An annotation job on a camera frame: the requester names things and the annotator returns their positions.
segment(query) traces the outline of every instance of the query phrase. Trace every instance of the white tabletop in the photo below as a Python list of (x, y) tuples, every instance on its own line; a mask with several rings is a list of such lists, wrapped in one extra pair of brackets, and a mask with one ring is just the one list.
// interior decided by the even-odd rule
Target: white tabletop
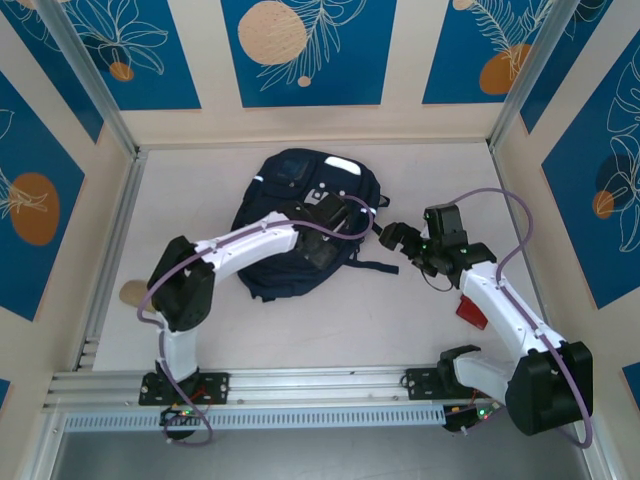
[[(422, 228), (422, 213), (469, 190), (499, 186), (484, 143), (322, 145), (297, 144), (359, 160), (369, 166), (391, 197), (377, 222), (403, 221)], [(154, 327), (140, 324), (123, 304), (120, 288), (147, 280), (167, 243), (229, 231), (242, 194), (262, 162), (286, 146), (152, 150), (127, 234), (100, 338), (95, 370), (153, 369)], [(498, 258), (516, 244), (501, 195), (485, 193), (463, 201), (469, 241), (484, 242)], [(508, 358), (489, 325), (480, 331), (456, 316), (460, 293), (440, 293), (425, 284), (406, 257), (383, 248), (371, 234), (362, 260), (400, 266), (400, 275), (340, 268), (302, 297), (270, 303), (252, 300), (237, 276), (216, 286), (209, 318), (199, 327), (202, 368), (296, 368), (432, 364), (439, 354), (473, 343)], [(525, 262), (514, 259), (506, 274), (539, 311)], [(446, 279), (435, 279), (447, 285)]]

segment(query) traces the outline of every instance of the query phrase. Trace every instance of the purple cable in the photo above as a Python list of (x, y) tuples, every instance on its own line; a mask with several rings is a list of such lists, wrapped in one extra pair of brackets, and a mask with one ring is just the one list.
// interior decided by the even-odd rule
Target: purple cable
[[(529, 206), (525, 203), (525, 201), (521, 197), (519, 197), (515, 193), (510, 192), (508, 190), (504, 190), (502, 188), (495, 188), (495, 187), (485, 187), (485, 188), (478, 188), (476, 190), (472, 190), (470, 192), (465, 193), (464, 195), (460, 195), (458, 198), (454, 199), (450, 203), (455, 204), (455, 203), (458, 203), (460, 200), (464, 200), (467, 197), (476, 195), (478, 193), (484, 193), (484, 192), (502, 193), (503, 195), (512, 198), (513, 200), (515, 200), (520, 204), (520, 206), (524, 209), (525, 213), (527, 214), (527, 220), (528, 220), (527, 234), (519, 242), (518, 246), (514, 248), (511, 252), (509, 252), (509, 254), (506, 257), (504, 257), (502, 261), (500, 261), (500, 263), (498, 264), (498, 268), (496, 269), (496, 282), (500, 284), (500, 280), (502, 278), (502, 270), (504, 269), (505, 265), (514, 256), (516, 256), (517, 253), (524, 250), (525, 245), (529, 242), (529, 240), (531, 240), (531, 236), (533, 235), (533, 214), (531, 213), (531, 209), (529, 208)], [(522, 307), (522, 305), (520, 305), (520, 303), (513, 297), (513, 295), (511, 295), (511, 292), (509, 292), (509, 290), (507, 290), (507, 288), (504, 285), (500, 286), (500, 291), (504, 293), (505, 297), (507, 297), (509, 302), (511, 302), (511, 304), (516, 308), (516, 310), (518, 310), (518, 313), (520, 313), (520, 315), (522, 315), (522, 317), (527, 321), (531, 329), (534, 332), (538, 330), (538, 325), (536, 324), (535, 320), (531, 318), (531, 316), (527, 313), (527, 311)], [(569, 388), (571, 389), (571, 393), (573, 394), (573, 397), (576, 399), (578, 408), (580, 409), (580, 414), (582, 415), (582, 419), (584, 421), (585, 439), (584, 441), (580, 442), (579, 440), (568, 435), (564, 430), (560, 430), (560, 432), (564, 434), (567, 438), (569, 438), (569, 440), (574, 445), (580, 448), (589, 448), (593, 443), (593, 424), (591, 423), (591, 418), (589, 417), (589, 410), (587, 409), (587, 405), (585, 404), (584, 398), (582, 398), (580, 389), (578, 388), (578, 385), (576, 384), (575, 380), (571, 376), (571, 372), (569, 372), (569, 369), (567, 368), (567, 365), (564, 363), (564, 360), (562, 359), (560, 354), (556, 351), (556, 349), (554, 348), (551, 341), (547, 338), (547, 336), (544, 333), (542, 333), (538, 338), (540, 339), (540, 341), (542, 341), (542, 343), (544, 343), (545, 347), (547, 347), (547, 349), (551, 353), (551, 356), (558, 364), (560, 371), (562, 372), (562, 374), (564, 375), (564, 378), (567, 380), (567, 383), (569, 384)]]
[[(340, 240), (359, 240), (361, 238), (364, 238), (373, 228), (373, 222), (374, 222), (374, 217), (373, 217), (373, 212), (371, 211), (371, 208), (369, 207), (369, 205), (367, 205), (364, 201), (362, 201), (361, 199), (351, 196), (351, 195), (343, 195), (342, 198), (346, 199), (346, 200), (353, 200), (354, 202), (360, 204), (364, 209), (366, 209), (367, 215), (369, 217), (369, 224), (367, 225), (367, 228), (365, 230), (363, 230), (360, 233), (357, 233), (355, 235), (347, 235), (347, 234), (343, 234), (343, 233), (338, 233), (338, 232), (334, 232), (332, 230), (329, 230), (328, 228), (324, 228), (321, 227), (320, 225), (316, 225), (314, 223), (311, 222), (306, 222), (304, 220), (280, 220), (277, 222), (273, 222), (273, 223), (269, 223), (267, 225), (263, 226), (259, 226), (259, 227), (255, 227), (252, 229), (249, 229), (247, 231), (238, 233), (237, 235), (234, 235), (228, 239), (225, 239), (221, 242), (219, 242), (216, 245), (216, 248), (221, 248), (224, 247), (225, 245), (228, 245), (231, 242), (235, 242), (236, 240), (240, 240), (241, 238), (247, 237), (249, 235), (252, 235), (254, 233), (260, 232), (262, 230), (265, 229), (269, 229), (269, 228), (275, 228), (275, 227), (281, 227), (281, 226), (285, 226), (285, 225), (299, 225), (299, 226), (303, 226), (303, 227), (309, 227), (309, 228), (313, 228), (314, 230), (318, 230), (321, 233), (324, 233), (325, 235), (328, 235), (330, 237), (335, 237), (338, 238)], [(173, 444), (176, 445), (180, 445), (182, 447), (204, 447), (205, 445), (209, 445), (210, 443), (213, 442), (213, 427), (211, 426), (211, 423), (209, 422), (209, 419), (207, 418), (207, 416), (191, 401), (191, 399), (189, 398), (189, 396), (184, 392), (184, 390), (182, 390), (182, 388), (180, 388), (180, 385), (178, 385), (178, 382), (176, 381), (176, 379), (173, 377), (173, 375), (171, 374), (171, 370), (169, 369), (169, 366), (167, 365), (167, 362), (165, 360), (165, 351), (164, 351), (164, 325), (162, 324), (162, 322), (160, 322), (159, 320), (156, 320), (154, 318), (149, 318), (149, 317), (145, 317), (144, 316), (144, 309), (147, 308), (147, 305), (149, 305), (149, 302), (151, 302), (151, 298), (153, 297), (153, 295), (158, 291), (158, 289), (164, 285), (164, 283), (169, 280), (169, 278), (171, 278), (172, 276), (174, 276), (176, 273), (184, 270), (187, 266), (189, 266), (190, 264), (192, 264), (193, 262), (195, 262), (196, 260), (198, 260), (199, 258), (204, 257), (205, 255), (212, 253), (213, 249), (211, 247), (209, 248), (205, 248), (204, 250), (202, 250), (201, 252), (198, 252), (194, 255), (191, 255), (189, 258), (183, 260), (182, 262), (178, 263), (177, 265), (175, 265), (174, 267), (172, 267), (169, 271), (167, 271), (164, 275), (162, 275), (158, 281), (156, 283), (153, 284), (153, 286), (149, 289), (149, 291), (145, 294), (145, 296), (142, 298), (142, 301), (140, 302), (140, 305), (138, 305), (138, 311), (137, 311), (137, 315), (138, 315), (138, 320), (140, 320), (143, 323), (147, 323), (150, 325), (155, 325), (156, 327), (160, 328), (162, 331), (160, 332), (160, 335), (158, 336), (159, 340), (158, 340), (158, 350), (160, 353), (160, 366), (162, 367), (162, 370), (164, 371), (165, 375), (167, 376), (167, 378), (169, 379), (169, 383), (171, 383), (171, 385), (173, 386), (173, 388), (176, 390), (176, 392), (178, 392), (178, 395), (180, 395), (180, 398), (182, 398), (182, 400), (189, 405), (189, 407), (191, 407), (193, 409), (193, 411), (196, 412), (197, 416), (202, 420), (202, 422), (204, 423), (205, 427), (207, 428), (207, 432), (208, 432), (208, 436), (207, 439), (202, 441), (202, 442), (181, 442), (181, 441), (173, 441), (169, 438), (169, 426), (172, 425), (173, 423), (176, 422), (176, 418), (179, 418), (177, 415), (175, 417), (170, 418), (164, 425), (164, 428), (162, 430), (162, 433), (164, 434), (165, 438), (167, 439), (167, 441), (171, 441)]]

